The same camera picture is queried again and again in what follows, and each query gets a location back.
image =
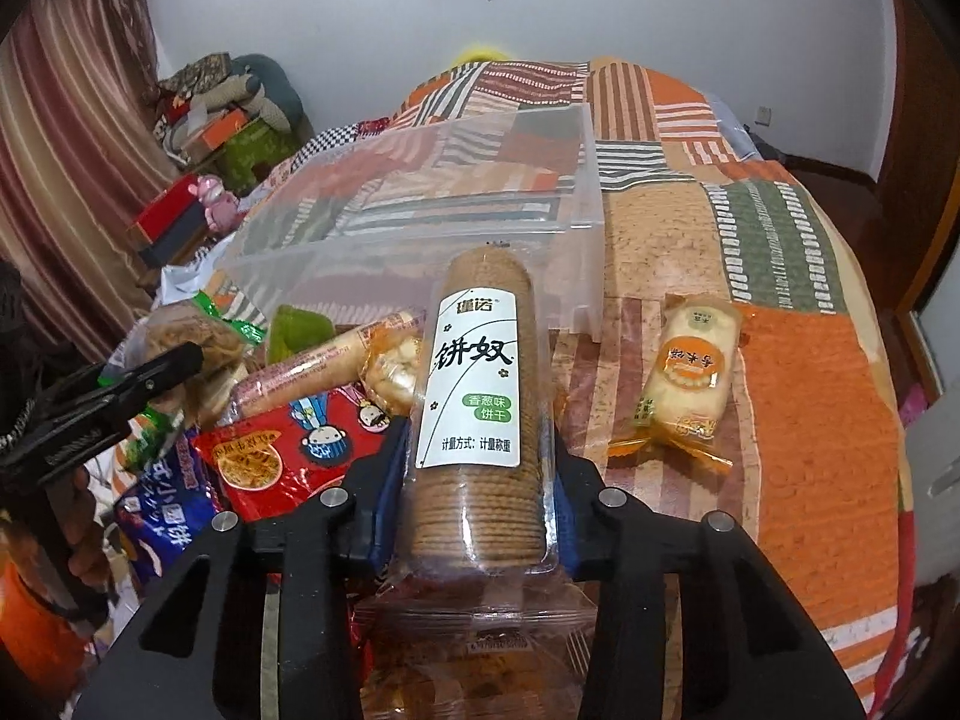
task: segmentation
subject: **white product label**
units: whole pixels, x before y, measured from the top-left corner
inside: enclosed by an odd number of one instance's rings
[[[517,298],[476,287],[440,302],[416,467],[520,465]]]

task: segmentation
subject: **blue snack bag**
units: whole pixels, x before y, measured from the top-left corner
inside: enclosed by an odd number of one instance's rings
[[[195,536],[222,511],[203,461],[190,447],[194,428],[120,496],[113,511],[120,541],[141,589],[163,575]]]

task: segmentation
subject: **black clamp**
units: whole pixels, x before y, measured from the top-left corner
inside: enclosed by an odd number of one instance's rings
[[[56,610],[88,637],[109,619],[109,594],[70,573],[72,554],[59,525],[72,504],[74,469],[130,435],[130,420],[147,403],[193,376],[203,351],[184,343],[146,362],[111,386],[99,386],[99,367],[60,381],[37,399],[16,446],[0,456],[0,509],[37,540],[37,571]]]
[[[277,572],[281,720],[361,720],[344,582],[376,576],[392,554],[406,432],[394,420],[342,487],[285,517],[244,525],[218,514],[128,623],[75,719],[120,720],[131,706],[140,720],[258,717],[265,577]],[[829,646],[729,514],[655,514],[556,445],[560,561],[573,579],[602,583],[581,720],[661,717],[670,573],[683,609],[683,717],[863,718]]]

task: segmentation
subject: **red box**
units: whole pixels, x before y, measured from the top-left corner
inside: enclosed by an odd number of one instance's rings
[[[134,251],[150,247],[160,240],[160,236],[170,229],[187,206],[197,199],[190,191],[195,186],[197,177],[192,172],[188,173],[140,212],[127,230]]]

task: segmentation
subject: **biscuit package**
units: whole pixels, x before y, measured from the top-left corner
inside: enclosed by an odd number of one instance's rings
[[[405,574],[556,565],[552,380],[535,302],[512,250],[474,248],[449,266],[412,411],[397,550]]]
[[[120,543],[141,589],[163,576],[221,510],[203,462],[191,449],[194,429],[180,436],[113,507]]]
[[[611,455],[659,442],[715,470],[730,469],[717,426],[730,397],[741,322],[731,303],[712,295],[679,298],[665,310],[661,347],[634,414],[634,435],[612,442]]]
[[[347,385],[201,433],[193,446],[249,522],[339,484],[354,459],[380,450],[389,425],[359,386]]]

